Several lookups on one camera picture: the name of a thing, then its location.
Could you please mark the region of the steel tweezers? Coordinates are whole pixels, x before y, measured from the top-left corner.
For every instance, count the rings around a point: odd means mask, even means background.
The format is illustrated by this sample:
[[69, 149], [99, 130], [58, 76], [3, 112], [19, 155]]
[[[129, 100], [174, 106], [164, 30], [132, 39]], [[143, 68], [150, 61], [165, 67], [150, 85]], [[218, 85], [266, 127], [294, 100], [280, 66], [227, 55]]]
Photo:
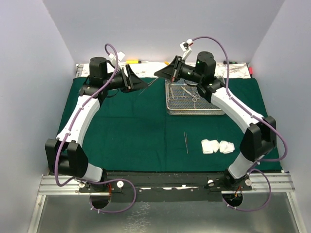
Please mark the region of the steel tweezers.
[[185, 140], [185, 147], [186, 147], [186, 153], [189, 153], [189, 148], [188, 148], [188, 135], [186, 132], [184, 132], [184, 140]]
[[139, 96], [142, 94], [142, 93], [144, 93], [155, 81], [157, 81], [158, 80], [158, 78], [155, 78], [154, 80], [152, 80], [151, 82], [149, 82], [148, 84], [147, 84], [147, 87], [146, 88], [144, 88], [140, 93], [139, 93]]

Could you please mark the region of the steel mesh instrument tray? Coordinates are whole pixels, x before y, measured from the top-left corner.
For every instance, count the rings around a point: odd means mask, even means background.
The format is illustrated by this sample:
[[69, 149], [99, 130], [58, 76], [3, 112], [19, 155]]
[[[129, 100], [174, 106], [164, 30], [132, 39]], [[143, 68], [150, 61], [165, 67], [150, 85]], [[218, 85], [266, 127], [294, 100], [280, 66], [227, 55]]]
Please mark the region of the steel mesh instrument tray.
[[196, 83], [180, 79], [165, 82], [166, 107], [170, 115], [224, 115], [217, 106], [198, 94]]

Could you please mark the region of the dark green surgical cloth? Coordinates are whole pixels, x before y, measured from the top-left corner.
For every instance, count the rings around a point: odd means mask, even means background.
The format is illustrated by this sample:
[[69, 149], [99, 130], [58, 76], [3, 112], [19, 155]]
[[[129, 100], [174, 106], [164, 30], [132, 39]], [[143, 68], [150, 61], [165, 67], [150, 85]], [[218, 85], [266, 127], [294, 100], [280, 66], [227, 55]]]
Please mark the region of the dark green surgical cloth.
[[[169, 115], [163, 79], [140, 92], [119, 92], [104, 100], [82, 145], [91, 164], [120, 171], [211, 172], [234, 162], [243, 133], [227, 115]], [[202, 140], [231, 142], [235, 150], [203, 154]]]

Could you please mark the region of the white gauze pad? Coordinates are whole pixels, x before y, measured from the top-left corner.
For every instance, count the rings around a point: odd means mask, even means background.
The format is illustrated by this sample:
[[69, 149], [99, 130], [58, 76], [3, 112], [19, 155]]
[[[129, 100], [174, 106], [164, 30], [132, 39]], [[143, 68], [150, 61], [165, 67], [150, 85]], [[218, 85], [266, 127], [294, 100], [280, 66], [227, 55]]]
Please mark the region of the white gauze pad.
[[203, 154], [212, 154], [213, 153], [213, 147], [209, 140], [202, 140], [202, 152]]
[[217, 140], [212, 140], [210, 141], [210, 144], [213, 152], [216, 153], [220, 148], [220, 143]]
[[235, 146], [231, 142], [221, 141], [219, 143], [219, 152], [223, 154], [232, 153], [235, 150]]

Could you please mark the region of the white gauze pad top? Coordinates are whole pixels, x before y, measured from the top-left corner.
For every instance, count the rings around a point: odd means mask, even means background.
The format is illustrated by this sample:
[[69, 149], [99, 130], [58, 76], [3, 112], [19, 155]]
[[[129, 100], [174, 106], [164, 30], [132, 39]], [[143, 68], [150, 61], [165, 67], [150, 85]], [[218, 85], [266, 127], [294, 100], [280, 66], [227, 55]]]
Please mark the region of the white gauze pad top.
[[219, 152], [223, 154], [232, 153], [235, 150], [235, 146], [231, 142], [221, 141], [219, 143]]

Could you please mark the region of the white gauze pad bottom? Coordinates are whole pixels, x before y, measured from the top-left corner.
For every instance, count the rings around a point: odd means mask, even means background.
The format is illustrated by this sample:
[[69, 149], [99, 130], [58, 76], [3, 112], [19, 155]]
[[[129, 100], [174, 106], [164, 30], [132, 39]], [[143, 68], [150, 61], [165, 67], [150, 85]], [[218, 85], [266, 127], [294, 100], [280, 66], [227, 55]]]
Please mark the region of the white gauze pad bottom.
[[213, 147], [209, 140], [202, 140], [202, 152], [203, 154], [212, 154], [213, 153]]

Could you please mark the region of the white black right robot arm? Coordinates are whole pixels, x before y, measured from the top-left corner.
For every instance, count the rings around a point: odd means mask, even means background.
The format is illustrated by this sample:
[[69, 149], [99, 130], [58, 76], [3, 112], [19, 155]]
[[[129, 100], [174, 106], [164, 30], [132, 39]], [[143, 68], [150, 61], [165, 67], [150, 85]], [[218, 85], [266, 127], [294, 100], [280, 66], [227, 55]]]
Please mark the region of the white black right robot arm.
[[224, 111], [241, 129], [244, 136], [240, 153], [225, 170], [220, 184], [220, 187], [234, 190], [255, 163], [276, 147], [276, 120], [271, 116], [263, 117], [237, 99], [215, 76], [215, 68], [213, 54], [202, 51], [197, 55], [195, 66], [187, 65], [181, 56], [176, 56], [154, 75], [171, 82], [184, 79], [196, 83], [198, 94]]

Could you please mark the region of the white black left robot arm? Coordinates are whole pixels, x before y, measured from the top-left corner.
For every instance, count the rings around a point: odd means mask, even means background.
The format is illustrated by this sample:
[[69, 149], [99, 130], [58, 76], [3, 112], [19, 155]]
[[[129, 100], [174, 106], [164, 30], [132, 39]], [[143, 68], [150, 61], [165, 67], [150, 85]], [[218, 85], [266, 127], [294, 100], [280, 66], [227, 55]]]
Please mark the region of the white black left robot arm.
[[48, 139], [45, 151], [48, 166], [55, 176], [68, 175], [90, 182], [94, 190], [106, 189], [105, 170], [92, 165], [82, 149], [88, 127], [99, 111], [108, 91], [130, 93], [147, 88], [129, 65], [120, 67], [115, 57], [93, 57], [89, 62], [89, 75], [79, 90], [76, 106], [65, 127], [55, 139]]

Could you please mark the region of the steel surgical forceps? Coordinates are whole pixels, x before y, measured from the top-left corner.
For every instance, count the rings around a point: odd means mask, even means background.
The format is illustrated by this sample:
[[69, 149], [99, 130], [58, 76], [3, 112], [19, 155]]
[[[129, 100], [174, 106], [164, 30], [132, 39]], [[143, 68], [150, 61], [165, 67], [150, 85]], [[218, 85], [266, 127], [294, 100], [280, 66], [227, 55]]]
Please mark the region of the steel surgical forceps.
[[168, 92], [169, 92], [169, 97], [168, 99], [170, 101], [177, 101], [177, 100], [185, 100], [185, 92], [182, 89], [183, 86], [180, 85], [168, 85]]

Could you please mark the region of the steel surgical scissors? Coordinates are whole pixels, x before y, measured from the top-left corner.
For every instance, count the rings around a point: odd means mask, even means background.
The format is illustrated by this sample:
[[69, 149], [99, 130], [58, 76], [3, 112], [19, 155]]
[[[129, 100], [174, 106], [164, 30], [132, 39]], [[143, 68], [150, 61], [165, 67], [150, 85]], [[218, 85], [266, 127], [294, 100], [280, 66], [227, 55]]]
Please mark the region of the steel surgical scissors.
[[191, 88], [191, 91], [185, 89], [185, 92], [188, 93], [192, 97], [193, 102], [197, 102], [201, 96], [196, 91], [196, 85], [185, 82], [186, 86]]

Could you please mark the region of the black green screwdriver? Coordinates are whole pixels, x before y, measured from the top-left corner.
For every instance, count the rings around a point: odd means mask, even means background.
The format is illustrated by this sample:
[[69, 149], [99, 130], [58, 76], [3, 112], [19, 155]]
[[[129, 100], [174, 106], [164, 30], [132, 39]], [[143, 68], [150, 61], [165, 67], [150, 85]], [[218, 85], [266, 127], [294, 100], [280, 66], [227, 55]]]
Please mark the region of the black green screwdriver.
[[238, 62], [229, 61], [229, 64], [238, 64]]

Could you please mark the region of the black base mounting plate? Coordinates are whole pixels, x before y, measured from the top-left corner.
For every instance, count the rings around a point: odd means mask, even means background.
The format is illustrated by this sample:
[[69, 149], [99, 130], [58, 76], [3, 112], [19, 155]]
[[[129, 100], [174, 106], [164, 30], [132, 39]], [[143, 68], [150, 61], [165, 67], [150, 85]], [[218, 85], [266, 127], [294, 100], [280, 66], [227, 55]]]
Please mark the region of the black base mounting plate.
[[112, 190], [107, 185], [78, 184], [71, 181], [64, 186], [63, 195], [91, 195], [96, 200], [108, 197], [112, 202], [183, 202], [222, 201], [223, 195], [234, 196], [236, 190], [250, 191], [251, 182], [245, 177], [232, 187], [225, 186], [221, 172], [173, 173], [173, 172], [108, 172]]

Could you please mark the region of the yellow handled screwdriver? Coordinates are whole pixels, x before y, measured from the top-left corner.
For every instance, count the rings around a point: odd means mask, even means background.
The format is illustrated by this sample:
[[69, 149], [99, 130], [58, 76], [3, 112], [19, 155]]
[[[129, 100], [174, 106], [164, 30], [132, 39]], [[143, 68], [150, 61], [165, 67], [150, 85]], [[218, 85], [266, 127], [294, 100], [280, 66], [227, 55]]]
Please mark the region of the yellow handled screwdriver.
[[127, 60], [126, 64], [132, 65], [132, 64], [144, 64], [148, 63], [148, 61], [142, 61], [142, 60]]

